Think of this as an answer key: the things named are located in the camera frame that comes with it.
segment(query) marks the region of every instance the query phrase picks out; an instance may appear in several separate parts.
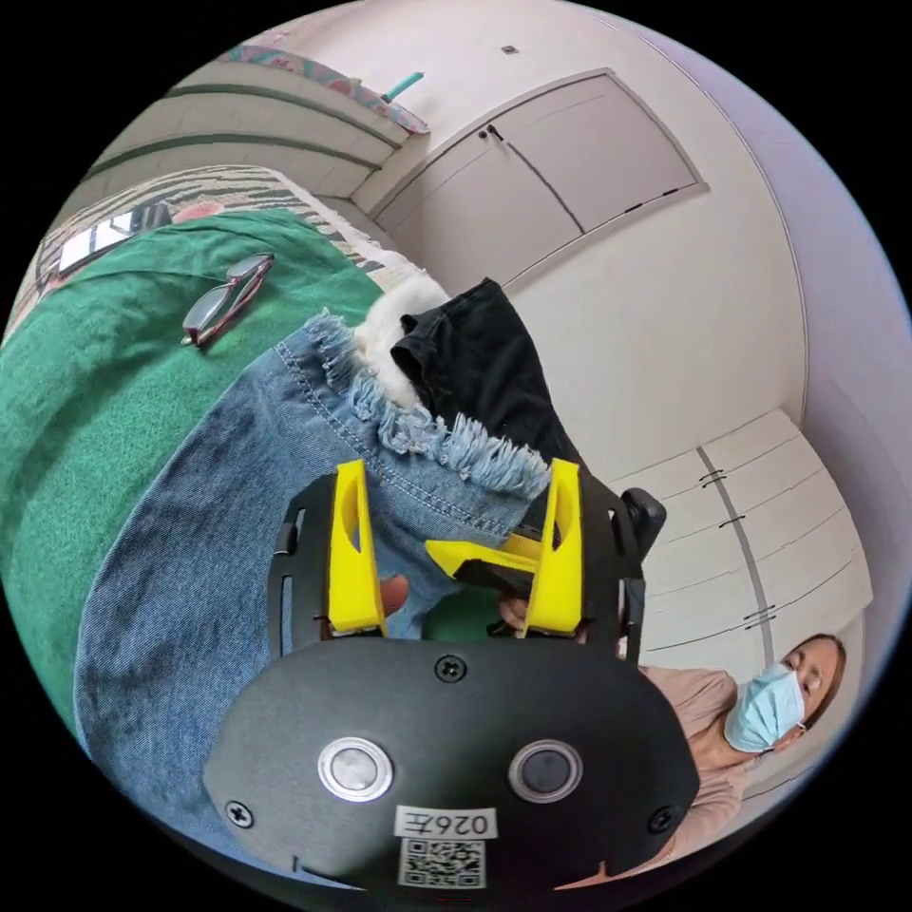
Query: button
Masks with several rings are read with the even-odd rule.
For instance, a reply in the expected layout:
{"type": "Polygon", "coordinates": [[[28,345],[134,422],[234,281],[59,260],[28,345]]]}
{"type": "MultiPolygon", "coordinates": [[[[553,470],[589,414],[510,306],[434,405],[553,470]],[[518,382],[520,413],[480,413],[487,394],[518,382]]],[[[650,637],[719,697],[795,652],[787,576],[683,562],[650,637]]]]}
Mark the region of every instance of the button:
{"type": "Polygon", "coordinates": [[[524,801],[551,804],[566,798],[580,784],[582,760],[562,741],[534,741],[513,758],[508,779],[524,801]]]}
{"type": "Polygon", "coordinates": [[[358,748],[345,748],[331,761],[332,778],[351,791],[364,791],[377,781],[377,765],[358,748]]]}
{"type": "Polygon", "coordinates": [[[392,763],[364,738],[339,738],[320,752],[317,772],[324,787],[343,801],[373,801],[392,784],[392,763]]]}
{"type": "Polygon", "coordinates": [[[520,770],[525,786],[538,795],[550,795],[560,791],[567,784],[571,774],[570,762],[556,750],[540,750],[533,753],[520,770]]]}

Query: green cloth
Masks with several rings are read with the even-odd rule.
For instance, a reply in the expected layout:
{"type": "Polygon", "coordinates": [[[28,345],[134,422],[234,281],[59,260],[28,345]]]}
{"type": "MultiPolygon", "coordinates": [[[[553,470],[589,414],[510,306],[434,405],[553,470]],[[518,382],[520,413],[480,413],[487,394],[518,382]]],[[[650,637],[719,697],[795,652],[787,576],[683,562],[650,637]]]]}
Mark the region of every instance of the green cloth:
{"type": "Polygon", "coordinates": [[[440,601],[427,613],[422,639],[448,643],[475,643],[487,639],[488,625],[501,619],[500,593],[493,589],[466,586],[440,601]]]}
{"type": "Polygon", "coordinates": [[[160,228],[51,293],[0,351],[0,577],[29,660],[74,730],[83,605],[130,511],[238,374],[329,307],[380,288],[288,210],[160,228]],[[182,347],[193,303],[250,254],[275,264],[243,316],[182,347]]]}

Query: screw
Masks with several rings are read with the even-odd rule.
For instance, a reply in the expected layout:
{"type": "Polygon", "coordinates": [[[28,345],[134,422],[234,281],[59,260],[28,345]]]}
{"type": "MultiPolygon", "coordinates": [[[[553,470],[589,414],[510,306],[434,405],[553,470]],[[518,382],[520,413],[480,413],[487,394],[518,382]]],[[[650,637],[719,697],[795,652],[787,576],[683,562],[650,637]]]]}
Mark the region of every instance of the screw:
{"type": "Polygon", "coordinates": [[[254,815],[240,801],[229,801],[225,814],[238,829],[250,829],[254,825],[254,815]]]}
{"type": "Polygon", "coordinates": [[[675,810],[672,807],[660,807],[649,819],[651,833],[664,833],[675,821],[675,810]]]}
{"type": "Polygon", "coordinates": [[[468,668],[466,664],[456,655],[444,655],[437,659],[434,665],[434,673],[445,684],[455,684],[461,681],[465,676],[468,668]]]}

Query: blue denim fabric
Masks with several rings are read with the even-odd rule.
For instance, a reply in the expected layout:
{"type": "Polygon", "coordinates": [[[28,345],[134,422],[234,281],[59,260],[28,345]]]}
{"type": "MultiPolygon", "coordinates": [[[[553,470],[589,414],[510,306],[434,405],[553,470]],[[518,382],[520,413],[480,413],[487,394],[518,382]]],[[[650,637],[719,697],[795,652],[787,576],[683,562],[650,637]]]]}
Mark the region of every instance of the blue denim fabric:
{"type": "Polygon", "coordinates": [[[378,569],[411,583],[395,637],[418,637],[454,591],[424,542],[497,545],[548,484],[536,453],[384,399],[357,367],[352,331],[323,313],[251,365],[184,441],[83,613],[74,702],[88,755],[147,813],[260,868],[211,806],[202,771],[229,705],[269,661],[266,582],[288,502],[354,459],[367,465],[378,569]]]}

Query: eyeglasses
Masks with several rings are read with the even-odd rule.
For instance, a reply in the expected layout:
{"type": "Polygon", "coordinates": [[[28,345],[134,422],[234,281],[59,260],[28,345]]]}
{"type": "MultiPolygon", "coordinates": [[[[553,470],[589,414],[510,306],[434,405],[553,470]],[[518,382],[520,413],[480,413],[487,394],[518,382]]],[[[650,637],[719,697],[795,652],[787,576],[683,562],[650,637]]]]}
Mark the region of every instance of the eyeglasses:
{"type": "Polygon", "coordinates": [[[182,345],[195,345],[201,349],[216,333],[245,307],[263,284],[276,258],[272,254],[253,254],[228,270],[224,285],[206,292],[183,319],[187,335],[182,345]]]}

